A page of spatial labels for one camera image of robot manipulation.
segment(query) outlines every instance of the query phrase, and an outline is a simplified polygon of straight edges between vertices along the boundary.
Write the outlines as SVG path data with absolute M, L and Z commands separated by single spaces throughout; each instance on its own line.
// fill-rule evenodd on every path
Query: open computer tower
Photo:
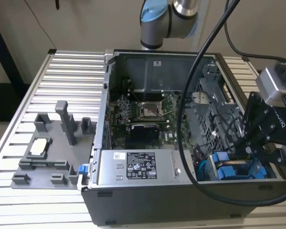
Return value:
M 254 209 L 208 198 L 184 171 L 176 117 L 195 57 L 114 51 L 105 69 L 94 156 L 82 181 L 96 225 L 242 218 Z M 193 176 L 209 191 L 239 200 L 276 197 L 286 191 L 285 168 L 255 161 L 252 171 L 253 161 L 217 163 L 229 160 L 232 142 L 243 134 L 241 121 L 226 131 L 233 118 L 242 119 L 246 100 L 224 58 L 205 55 L 186 99 L 184 153 Z

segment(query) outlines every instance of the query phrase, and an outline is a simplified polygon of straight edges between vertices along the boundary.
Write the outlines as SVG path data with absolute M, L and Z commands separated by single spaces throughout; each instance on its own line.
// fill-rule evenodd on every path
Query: warning label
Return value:
M 154 153 L 127 153 L 128 179 L 157 179 Z

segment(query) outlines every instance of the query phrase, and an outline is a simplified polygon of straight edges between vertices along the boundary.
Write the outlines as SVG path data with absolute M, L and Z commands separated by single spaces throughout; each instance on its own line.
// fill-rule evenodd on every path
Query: wire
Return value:
M 228 137 L 228 134 L 229 134 L 229 130 L 231 129 L 231 127 L 233 126 L 233 124 L 235 123 L 235 121 L 237 121 L 237 120 L 240 120 L 241 121 L 241 118 L 240 117 L 237 117 L 237 118 L 234 118 L 230 123 L 229 123 L 229 125 L 228 125 L 228 127 L 227 127 L 227 130 L 226 130 L 226 132 L 225 132 L 225 135 L 224 135 L 224 141 L 225 141 L 225 143 L 226 143 L 226 145 L 228 146 L 228 148 L 230 149 L 230 151 L 232 152 L 232 149 L 231 149 L 231 146 L 230 146 L 230 144 L 229 144 L 229 141 L 227 142 L 227 137 Z
M 225 3 L 225 11 L 227 10 L 228 6 L 229 6 L 229 2 L 230 0 L 226 0 Z M 241 56 L 245 56 L 245 57 L 249 57 L 249 58 L 256 58 L 256 59 L 269 59 L 269 60 L 276 60 L 276 61 L 280 61 L 280 62 L 286 62 L 286 58 L 283 57 L 279 57 L 279 56 L 268 56 L 268 55 L 258 55 L 258 54 L 250 54 L 250 53 L 245 53 L 245 52 L 241 52 L 239 51 L 232 43 L 229 32 L 228 32 L 228 26 L 227 26 L 227 22 L 224 25 L 225 28 L 225 36 L 227 37 L 228 43 L 230 45 L 230 47 L 233 49 L 233 51 L 235 53 L 237 53 L 238 55 Z
M 197 146 L 199 146 L 199 147 L 206 147 L 206 146 L 208 146 L 209 144 L 211 144 L 211 142 L 208 142 L 208 143 L 205 143 L 205 144 L 203 144 L 203 145 L 197 145 Z
M 145 5 L 145 2 L 146 2 L 146 0 L 143 1 L 142 7 L 141 7 L 141 10 L 140 10 L 140 26 L 141 26 L 141 19 L 142 19 L 142 11 L 143 11 L 143 7 Z
M 233 10 L 235 9 L 235 7 L 238 5 L 240 0 L 234 0 L 231 4 L 230 7 L 224 12 L 223 16 L 221 17 L 221 19 L 219 20 L 219 22 L 216 24 L 215 28 L 213 29 L 213 31 L 211 32 L 211 34 L 209 35 L 209 37 L 206 39 L 205 43 L 203 44 L 203 46 L 201 47 L 201 50 L 199 51 L 198 55 L 196 56 L 196 59 L 191 67 L 191 70 L 189 72 L 189 75 L 186 79 L 186 83 L 184 86 L 184 90 L 182 92 L 182 96 L 180 99 L 180 107 L 179 107 L 179 112 L 178 112 L 178 117 L 177 117 L 177 139 L 178 139 L 178 146 L 179 146 L 179 153 L 180 153 L 180 158 L 181 158 L 181 162 L 184 166 L 185 172 L 188 175 L 190 181 L 193 183 L 193 185 L 200 190 L 202 193 L 204 193 L 205 195 L 207 195 L 208 197 L 227 203 L 227 204 L 232 204 L 232 205 L 238 205 L 238 206 L 256 206 L 256 207 L 261 207 L 261 206 L 270 206 L 270 205 L 274 205 L 274 204 L 278 204 L 281 203 L 283 201 L 286 200 L 286 193 L 284 193 L 281 196 L 278 196 L 276 198 L 271 198 L 271 199 L 265 199 L 265 200 L 257 200 L 257 201 L 244 201 L 244 200 L 235 200 L 235 199 L 230 199 L 230 198 L 225 198 L 225 197 L 221 197 L 218 196 L 212 192 L 209 192 L 207 190 L 205 190 L 205 188 L 203 186 L 200 186 L 198 184 L 198 182 L 195 180 L 195 178 L 192 175 L 192 172 L 187 164 L 185 155 L 184 155 L 184 150 L 183 150 L 183 145 L 182 145 L 182 135 L 181 135 L 181 122 L 182 122 L 182 114 L 183 114 L 183 108 L 184 108 L 184 102 L 185 102 L 185 97 L 187 94 L 187 90 L 189 88 L 190 82 L 192 80 L 192 77 L 197 69 L 197 66 L 199 64 L 199 62 L 201 61 L 203 55 L 205 54 L 206 50 L 208 49 L 208 47 L 210 46 L 210 44 L 212 43 L 212 41 L 214 40 L 215 36 L 218 34 L 218 32 L 220 31 L 220 29 L 223 27 L 224 23 L 226 22 L 226 20 L 229 18 L 229 16 L 231 15 L 231 13 L 233 12 Z
M 56 49 L 56 46 L 55 46 L 54 42 L 52 41 L 52 39 L 50 38 L 50 36 L 47 34 L 47 32 L 44 30 L 44 28 L 41 26 L 41 24 L 40 24 L 38 18 L 36 17 L 34 11 L 33 11 L 32 8 L 30 7 L 30 5 L 28 4 L 28 2 L 27 2 L 26 0 L 23 0 L 23 1 L 25 2 L 25 4 L 27 4 L 27 6 L 28 6 L 29 9 L 31 10 L 32 14 L 34 15 L 34 17 L 35 17 L 37 23 L 39 24 L 39 27 L 44 31 L 44 33 L 47 35 L 47 37 L 48 37 L 49 40 L 51 41 L 52 45 L 53 45 L 54 48 Z

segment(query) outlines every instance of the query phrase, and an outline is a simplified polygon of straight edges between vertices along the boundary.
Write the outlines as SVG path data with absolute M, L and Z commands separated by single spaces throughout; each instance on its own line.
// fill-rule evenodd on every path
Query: white sticker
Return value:
M 154 61 L 153 66 L 154 67 L 161 67 L 161 61 Z
M 125 160 L 126 159 L 126 153 L 114 152 L 113 158 L 114 158 L 114 160 Z

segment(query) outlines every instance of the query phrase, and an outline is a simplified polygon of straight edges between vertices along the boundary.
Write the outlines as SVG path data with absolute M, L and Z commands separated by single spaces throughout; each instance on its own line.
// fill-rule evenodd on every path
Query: blue clip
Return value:
M 87 175 L 88 174 L 88 166 L 81 165 L 78 167 L 78 174 Z

